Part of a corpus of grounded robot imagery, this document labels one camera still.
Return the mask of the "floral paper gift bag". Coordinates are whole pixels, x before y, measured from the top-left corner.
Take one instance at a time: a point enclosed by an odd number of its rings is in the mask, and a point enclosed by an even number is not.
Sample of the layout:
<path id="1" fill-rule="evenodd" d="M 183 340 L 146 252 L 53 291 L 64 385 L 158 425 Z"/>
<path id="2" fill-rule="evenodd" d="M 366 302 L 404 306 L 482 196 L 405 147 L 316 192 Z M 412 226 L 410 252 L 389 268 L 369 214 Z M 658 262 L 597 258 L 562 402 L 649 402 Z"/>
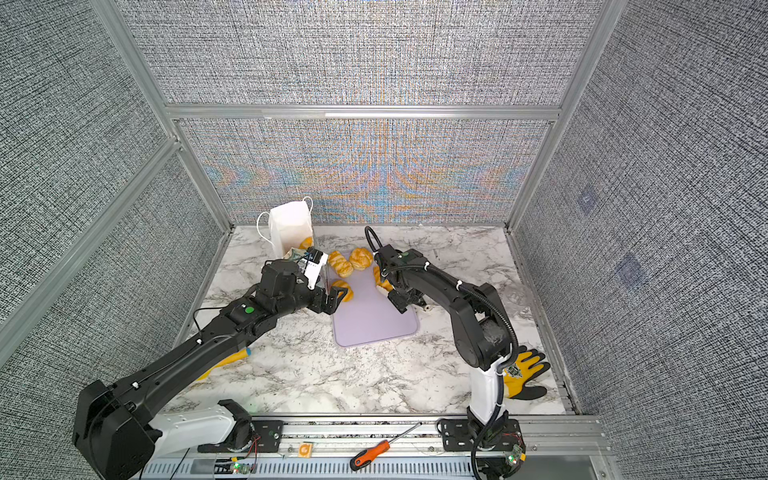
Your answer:
<path id="1" fill-rule="evenodd" d="M 314 201 L 310 196 L 291 201 L 269 211 L 261 212 L 256 220 L 259 236 L 272 247 L 273 258 L 282 258 L 292 248 L 299 248 L 307 238 L 313 238 L 312 209 Z M 260 230 L 260 222 L 267 217 L 268 236 Z"/>

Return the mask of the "ring donut bread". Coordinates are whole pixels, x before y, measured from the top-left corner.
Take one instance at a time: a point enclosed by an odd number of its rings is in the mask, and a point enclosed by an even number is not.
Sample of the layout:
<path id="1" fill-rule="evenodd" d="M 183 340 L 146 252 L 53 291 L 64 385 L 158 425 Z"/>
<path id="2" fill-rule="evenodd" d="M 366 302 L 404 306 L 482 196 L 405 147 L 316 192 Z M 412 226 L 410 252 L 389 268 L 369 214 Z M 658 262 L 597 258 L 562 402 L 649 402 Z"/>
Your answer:
<path id="1" fill-rule="evenodd" d="M 299 245 L 302 250 L 307 250 L 314 245 L 314 239 L 312 237 L 305 238 Z"/>

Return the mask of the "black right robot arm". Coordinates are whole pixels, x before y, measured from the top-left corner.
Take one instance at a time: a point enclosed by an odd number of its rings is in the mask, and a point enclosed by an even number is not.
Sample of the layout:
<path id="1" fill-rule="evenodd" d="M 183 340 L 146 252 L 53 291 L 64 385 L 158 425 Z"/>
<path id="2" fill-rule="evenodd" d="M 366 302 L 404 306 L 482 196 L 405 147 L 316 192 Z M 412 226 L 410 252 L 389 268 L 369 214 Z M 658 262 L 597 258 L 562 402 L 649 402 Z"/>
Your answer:
<path id="1" fill-rule="evenodd" d="M 456 278 L 417 250 L 383 244 L 370 226 L 364 233 L 381 276 L 392 285 L 388 300 L 399 312 L 430 299 L 449 314 L 456 350 L 471 368 L 470 434 L 473 445 L 483 448 L 503 428 L 503 369 L 516 360 L 519 349 L 497 290 Z"/>

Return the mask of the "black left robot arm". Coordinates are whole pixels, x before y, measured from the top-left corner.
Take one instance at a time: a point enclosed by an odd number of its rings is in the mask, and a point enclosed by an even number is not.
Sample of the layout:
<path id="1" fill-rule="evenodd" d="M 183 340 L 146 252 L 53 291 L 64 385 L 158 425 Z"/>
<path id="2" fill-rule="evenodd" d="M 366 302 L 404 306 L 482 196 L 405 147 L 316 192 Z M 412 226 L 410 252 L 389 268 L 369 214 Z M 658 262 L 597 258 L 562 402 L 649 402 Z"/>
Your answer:
<path id="1" fill-rule="evenodd" d="M 100 478 L 130 478 L 155 452 L 160 431 L 151 420 L 179 392 L 274 329 L 280 318 L 303 309 L 331 315 L 347 293 L 344 287 L 311 287 L 295 262 L 266 262 L 259 282 L 225 305 L 191 339 L 111 384 L 96 380 L 83 388 L 74 446 Z"/>

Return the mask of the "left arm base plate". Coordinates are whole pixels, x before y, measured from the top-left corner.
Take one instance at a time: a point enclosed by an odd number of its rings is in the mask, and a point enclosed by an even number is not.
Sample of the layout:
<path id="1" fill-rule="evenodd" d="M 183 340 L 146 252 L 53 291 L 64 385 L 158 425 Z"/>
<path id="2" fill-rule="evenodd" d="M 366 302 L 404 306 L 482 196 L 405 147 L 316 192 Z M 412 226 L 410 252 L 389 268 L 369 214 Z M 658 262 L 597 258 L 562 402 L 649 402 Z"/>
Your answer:
<path id="1" fill-rule="evenodd" d="M 220 443 L 197 447 L 198 453 L 233 453 L 245 455 L 251 451 L 277 453 L 282 440 L 284 422 L 281 420 L 251 420 L 238 422 L 234 430 Z"/>

